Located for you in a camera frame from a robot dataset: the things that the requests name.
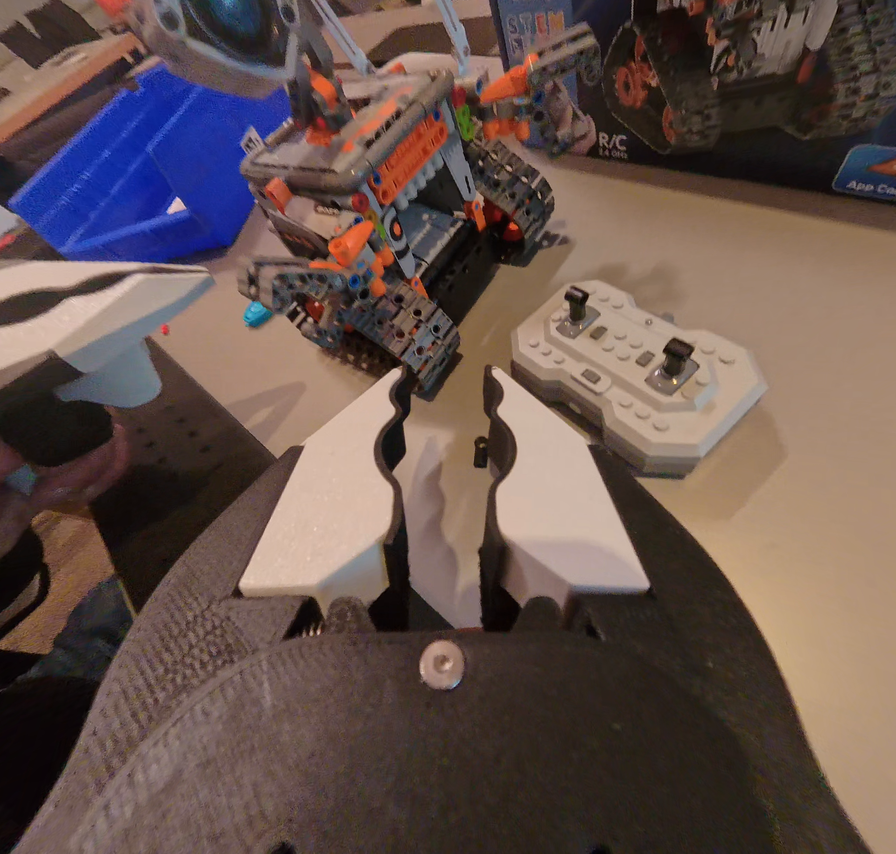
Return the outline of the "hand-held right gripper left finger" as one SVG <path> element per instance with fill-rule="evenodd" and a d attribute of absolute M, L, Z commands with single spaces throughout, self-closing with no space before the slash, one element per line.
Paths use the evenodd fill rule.
<path fill-rule="evenodd" d="M 408 533 L 395 468 L 410 406 L 411 372 L 396 367 L 307 437 L 238 582 L 243 597 L 303 595 L 322 612 L 353 597 L 377 628 L 408 628 Z"/>

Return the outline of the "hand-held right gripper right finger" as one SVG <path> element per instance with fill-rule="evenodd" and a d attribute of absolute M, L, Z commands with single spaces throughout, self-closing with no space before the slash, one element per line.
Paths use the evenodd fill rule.
<path fill-rule="evenodd" d="M 584 594 L 645 594 L 650 580 L 585 437 L 499 367 L 484 370 L 483 401 L 483 628 L 508 629 L 539 598 L 566 616 Z"/>

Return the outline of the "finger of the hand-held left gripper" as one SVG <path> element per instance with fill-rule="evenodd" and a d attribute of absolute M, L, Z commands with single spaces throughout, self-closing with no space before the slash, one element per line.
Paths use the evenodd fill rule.
<path fill-rule="evenodd" d="M 69 262 L 69 260 L 1 260 L 1 302 L 45 290 L 68 290 L 101 275 L 134 274 L 170 275 L 180 279 L 210 280 L 201 266 L 173 266 L 147 262 Z"/>
<path fill-rule="evenodd" d="M 215 283 L 170 275 L 101 275 L 68 290 L 1 302 L 1 370 L 55 352 L 74 367 L 145 339 Z"/>

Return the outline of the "blue plastic bin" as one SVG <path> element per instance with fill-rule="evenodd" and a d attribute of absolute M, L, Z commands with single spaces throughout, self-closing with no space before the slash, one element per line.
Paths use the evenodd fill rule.
<path fill-rule="evenodd" d="M 164 64 L 124 89 L 11 198 L 73 260 L 169 262 L 228 245 L 256 199 L 241 175 L 247 133 L 288 118 L 264 99 L 191 85 Z"/>

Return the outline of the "white control hub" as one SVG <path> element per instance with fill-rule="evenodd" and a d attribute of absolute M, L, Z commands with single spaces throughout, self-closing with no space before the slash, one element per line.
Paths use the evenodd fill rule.
<path fill-rule="evenodd" d="M 572 285 L 589 293 L 587 318 L 569 322 L 566 287 L 553 294 L 511 333 L 514 378 L 599 426 L 639 471 L 685 476 L 766 393 L 754 355 L 718 333 L 680 328 L 604 280 Z M 678 378 L 661 372 L 673 336 L 695 347 Z"/>

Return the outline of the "tracked toy robot vehicle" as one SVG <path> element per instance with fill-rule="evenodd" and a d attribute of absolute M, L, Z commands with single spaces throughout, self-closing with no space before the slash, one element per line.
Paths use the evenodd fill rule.
<path fill-rule="evenodd" d="M 465 298 L 496 262 L 539 247 L 550 183 L 503 141 L 553 153 L 547 94 L 599 56 L 581 22 L 489 79 L 453 53 L 406 52 L 361 75 L 311 0 L 93 0 L 183 79 L 261 98 L 289 117 L 247 144 L 241 174 L 285 256 L 246 256 L 238 287 L 322 348 L 389 356 L 437 386 L 461 344 Z"/>

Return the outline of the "person's left hand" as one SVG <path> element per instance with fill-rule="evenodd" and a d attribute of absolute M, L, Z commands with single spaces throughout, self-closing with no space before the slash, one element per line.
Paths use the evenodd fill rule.
<path fill-rule="evenodd" d="M 1 555 L 43 510 L 83 507 L 110 489 L 128 467 L 127 430 L 114 420 L 114 436 L 96 449 L 57 467 L 35 467 L 37 480 L 22 493 L 5 478 L 24 464 L 8 444 L 1 444 Z"/>

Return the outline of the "black dimpled pad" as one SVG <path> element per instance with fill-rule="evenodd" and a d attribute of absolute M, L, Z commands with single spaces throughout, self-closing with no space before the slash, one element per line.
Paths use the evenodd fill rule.
<path fill-rule="evenodd" d="M 193 540 L 274 456 L 158 343 L 160 394 L 118 412 L 130 462 L 91 505 L 120 585 L 139 612 Z"/>

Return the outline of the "blue toy box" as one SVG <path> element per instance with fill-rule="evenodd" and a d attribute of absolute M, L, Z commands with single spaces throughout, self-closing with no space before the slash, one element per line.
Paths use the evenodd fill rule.
<path fill-rule="evenodd" d="M 570 155 L 895 205 L 895 0 L 491 0 L 507 67 L 587 24 L 547 94 Z"/>

